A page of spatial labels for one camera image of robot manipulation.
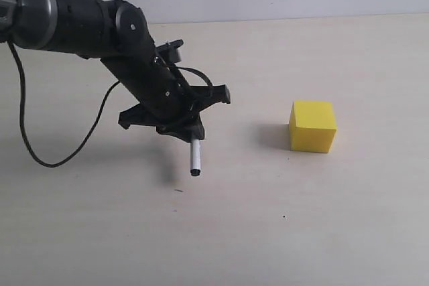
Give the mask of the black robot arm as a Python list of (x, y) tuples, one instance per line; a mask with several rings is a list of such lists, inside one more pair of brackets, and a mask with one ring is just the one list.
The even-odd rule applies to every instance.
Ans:
[(178, 65), (183, 41), (157, 46), (143, 11), (124, 0), (1, 0), (1, 40), (100, 60), (137, 99), (119, 115), (123, 128), (149, 126), (185, 142), (202, 140), (200, 113), (231, 101), (225, 85), (190, 85)]

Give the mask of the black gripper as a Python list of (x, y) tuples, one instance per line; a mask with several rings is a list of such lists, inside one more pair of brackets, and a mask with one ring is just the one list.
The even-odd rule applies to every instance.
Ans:
[(163, 92), (156, 97), (143, 100), (137, 105), (119, 114), (118, 123), (124, 129), (132, 125), (156, 127), (160, 135), (167, 135), (177, 139), (189, 140), (205, 139), (205, 129), (201, 121), (183, 126), (173, 127), (175, 122), (184, 124), (195, 114), (217, 104), (231, 102), (231, 94), (226, 85), (191, 86), (191, 93), (177, 90), (168, 94)]

